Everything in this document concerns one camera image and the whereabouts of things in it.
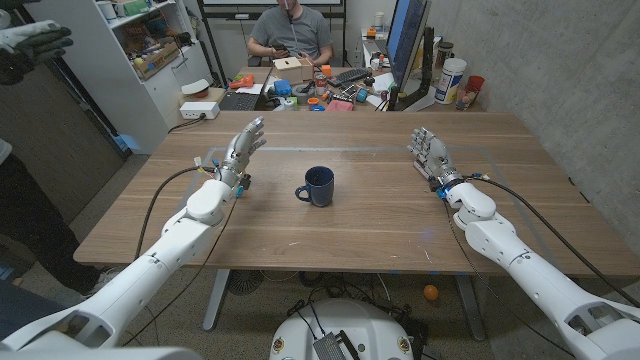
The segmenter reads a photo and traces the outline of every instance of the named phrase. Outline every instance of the white container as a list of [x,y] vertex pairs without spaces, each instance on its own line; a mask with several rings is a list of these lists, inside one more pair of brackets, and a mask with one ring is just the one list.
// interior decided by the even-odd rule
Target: white container
[[373,26],[375,26],[376,30],[382,30],[382,18],[384,17],[383,12],[377,12],[373,15]]
[[435,98],[437,102],[446,105],[455,101],[458,85],[466,68],[467,62],[462,59],[450,58],[445,60],[440,81],[436,86]]
[[104,15],[108,23],[116,19],[116,11],[113,9],[111,1],[98,1],[96,4],[98,4],[102,15]]

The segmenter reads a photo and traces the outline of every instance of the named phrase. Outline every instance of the gray t-shirt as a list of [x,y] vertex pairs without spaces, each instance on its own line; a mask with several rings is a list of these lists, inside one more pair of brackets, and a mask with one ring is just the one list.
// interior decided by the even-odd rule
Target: gray t-shirt
[[302,14],[293,19],[293,27],[298,38],[298,49],[295,46],[289,18],[279,6],[276,6],[260,15],[251,31],[251,37],[262,46],[271,46],[278,42],[287,47],[291,56],[295,56],[296,52],[306,52],[314,60],[320,56],[321,47],[333,43],[329,25],[317,10],[302,6]]

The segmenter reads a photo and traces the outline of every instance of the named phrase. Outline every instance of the laptop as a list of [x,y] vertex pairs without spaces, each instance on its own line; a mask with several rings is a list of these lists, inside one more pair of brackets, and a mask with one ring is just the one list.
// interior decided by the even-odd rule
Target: laptop
[[226,94],[222,97],[220,101],[220,110],[228,110],[228,111],[253,111],[256,108],[256,104],[260,99],[260,96],[264,93],[265,86],[269,81],[269,76],[271,76],[271,71],[273,71],[273,66],[269,69],[269,74],[262,83],[262,88],[260,88],[260,94],[243,94],[237,93],[235,91],[227,91]]

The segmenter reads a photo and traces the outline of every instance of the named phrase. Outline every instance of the robotic arm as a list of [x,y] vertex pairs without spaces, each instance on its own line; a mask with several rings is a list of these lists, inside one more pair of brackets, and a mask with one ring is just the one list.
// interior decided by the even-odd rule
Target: robotic arm
[[578,359],[630,359],[640,351],[640,309],[592,295],[518,238],[495,202],[465,181],[444,143],[414,130],[414,166],[452,208],[469,245],[505,269],[547,315]]
[[[222,205],[231,200],[234,189],[244,187],[249,157],[266,143],[258,141],[263,135],[259,131],[262,121],[262,117],[255,119],[233,138],[215,173],[216,179],[207,180],[189,197],[185,208],[167,221],[160,239],[149,250],[90,299],[11,334],[0,343],[0,351],[24,352],[25,358],[40,355],[55,359],[56,349],[60,349],[60,358],[69,359],[74,354],[87,358],[88,349],[116,346],[127,325],[169,276],[213,245],[214,229],[224,218]],[[188,350],[165,349],[163,354],[158,354],[158,350],[149,350],[156,352],[153,358],[161,358],[158,355],[197,358]],[[91,356],[99,358],[100,354],[92,352]]]

